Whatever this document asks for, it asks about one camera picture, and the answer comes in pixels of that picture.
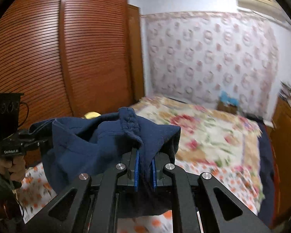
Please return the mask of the left hand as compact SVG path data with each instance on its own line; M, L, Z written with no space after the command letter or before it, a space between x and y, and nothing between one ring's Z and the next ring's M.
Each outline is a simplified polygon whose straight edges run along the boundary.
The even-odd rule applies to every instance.
M11 181L22 182L26 174L26 162L23 156L14 157L12 161L0 158L0 174Z

